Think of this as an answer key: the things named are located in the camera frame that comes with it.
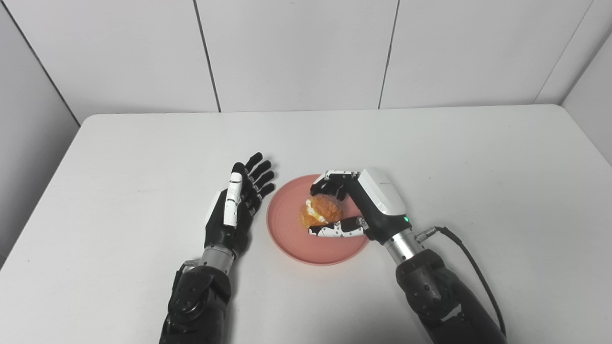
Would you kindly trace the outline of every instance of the robot finger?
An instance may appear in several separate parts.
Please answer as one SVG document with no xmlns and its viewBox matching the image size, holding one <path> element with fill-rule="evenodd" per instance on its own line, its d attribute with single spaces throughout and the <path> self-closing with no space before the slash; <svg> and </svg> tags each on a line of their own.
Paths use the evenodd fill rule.
<svg viewBox="0 0 612 344">
<path fill-rule="evenodd" d="M 340 187 L 338 189 L 338 194 L 336 195 L 336 197 L 340 200 L 340 201 L 344 201 L 344 199 L 346 198 L 346 188 L 345 187 Z"/>
<path fill-rule="evenodd" d="M 259 166 L 257 166 L 251 173 L 249 173 L 249 178 L 254 182 L 257 179 L 259 179 L 259 177 L 266 172 L 267 170 L 269 170 L 270 168 L 272 168 L 272 163 L 270 162 L 270 160 L 266 160 L 262 163 L 260 163 Z"/>
<path fill-rule="evenodd" d="M 354 216 L 323 226 L 311 226 L 308 233 L 323 237 L 354 237 L 365 235 L 367 228 L 363 217 Z"/>
<path fill-rule="evenodd" d="M 272 191 L 274 191 L 274 189 L 276 189 L 276 185 L 270 183 L 270 184 L 266 184 L 264 187 L 262 187 L 259 192 L 257 193 L 257 196 L 259 199 L 263 200 L 265 196 L 268 196 L 270 193 L 272 193 Z"/>
<path fill-rule="evenodd" d="M 264 187 L 259 190 L 259 192 L 252 192 L 248 195 L 248 197 L 244 200 L 244 205 L 247 207 L 248 212 L 251 216 L 255 215 L 255 213 L 261 207 L 261 202 L 264 197 L 268 196 L 276 186 L 274 184 L 266 184 Z"/>
<path fill-rule="evenodd" d="M 341 184 L 336 184 L 333 182 L 327 182 L 325 183 L 325 185 L 323 185 L 321 187 L 321 191 L 320 193 L 324 194 L 324 195 L 333 195 L 335 196 L 336 193 L 338 192 L 338 189 L 341 187 Z"/>
<path fill-rule="evenodd" d="M 271 181 L 274 178 L 274 172 L 268 171 L 259 177 L 255 182 L 255 190 L 261 189 L 267 182 Z"/>
<path fill-rule="evenodd" d="M 244 167 L 247 170 L 247 172 L 251 172 L 253 167 L 255 167 L 255 165 L 257 165 L 263 159 L 264 159 L 264 156 L 261 154 L 261 152 L 257 152 L 253 154 L 253 156 L 248 160 L 248 162 L 246 163 L 246 165 L 244 165 Z"/>
</svg>

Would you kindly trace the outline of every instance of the robot wrist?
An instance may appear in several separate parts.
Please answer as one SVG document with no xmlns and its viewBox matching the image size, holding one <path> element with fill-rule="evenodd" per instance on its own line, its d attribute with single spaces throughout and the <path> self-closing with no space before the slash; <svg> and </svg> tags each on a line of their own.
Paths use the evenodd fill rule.
<svg viewBox="0 0 612 344">
<path fill-rule="evenodd" d="M 227 275 L 236 258 L 236 252 L 220 244 L 211 244 L 204 249 L 198 265 L 214 267 Z"/>
</svg>

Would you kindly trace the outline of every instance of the black cable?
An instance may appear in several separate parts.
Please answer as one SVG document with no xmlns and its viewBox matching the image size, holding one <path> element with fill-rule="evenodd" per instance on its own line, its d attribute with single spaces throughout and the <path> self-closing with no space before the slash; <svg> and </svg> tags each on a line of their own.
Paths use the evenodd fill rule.
<svg viewBox="0 0 612 344">
<path fill-rule="evenodd" d="M 472 257 L 472 255 L 469 253 L 468 248 L 465 247 L 465 245 L 463 245 L 463 242 L 461 241 L 461 239 L 459 239 L 458 236 L 456 236 L 453 232 L 451 232 L 450 229 L 446 227 L 436 227 L 436 229 L 440 233 L 446 235 L 450 240 L 456 243 L 459 247 L 461 247 L 461 250 L 463 251 L 463 253 L 465 253 L 465 255 L 468 257 L 469 262 L 472 263 L 472 267 L 476 271 L 476 274 L 478 275 L 478 278 L 480 279 L 482 286 L 485 288 L 487 295 L 489 295 L 491 304 L 493 304 L 493 309 L 495 309 L 495 314 L 497 314 L 497 317 L 498 317 L 499 330 L 501 331 L 501 333 L 504 334 L 504 337 L 505 337 L 506 336 L 506 326 L 504 324 L 504 318 L 501 315 L 501 310 L 499 309 L 499 306 L 497 305 L 497 301 L 495 301 L 495 297 L 493 296 L 493 292 L 491 291 L 491 288 L 489 288 L 489 284 L 485 280 L 485 277 L 482 275 L 482 271 L 480 271 L 478 264 L 476 264 L 474 257 Z"/>
</svg>

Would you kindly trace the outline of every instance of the robotic hand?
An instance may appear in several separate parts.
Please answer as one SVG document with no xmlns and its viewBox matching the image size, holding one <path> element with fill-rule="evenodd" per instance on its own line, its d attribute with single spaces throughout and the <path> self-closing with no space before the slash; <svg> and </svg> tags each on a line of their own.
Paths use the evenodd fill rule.
<svg viewBox="0 0 612 344">
<path fill-rule="evenodd" d="M 310 234 L 344 237 L 364 234 L 385 246 L 397 264 L 397 283 L 435 343 L 506 343 L 501 312 L 467 249 L 447 228 L 435 227 L 415 234 L 404 203 L 381 170 L 327 171 L 314 182 L 310 193 L 333 195 L 340 200 L 346 194 L 351 196 L 363 217 L 313 226 Z M 468 287 L 445 267 L 442 258 L 421 245 L 436 231 L 453 239 L 467 254 L 498 313 L 500 327 Z M 458 307 L 460 312 L 449 316 Z"/>
<path fill-rule="evenodd" d="M 234 164 L 228 188 L 215 195 L 202 257 L 186 261 L 176 272 L 160 344 L 221 343 L 231 298 L 228 273 L 247 248 L 248 230 L 263 198 L 274 191 L 272 164 L 262 160 L 258 152 L 246 165 Z"/>
</svg>

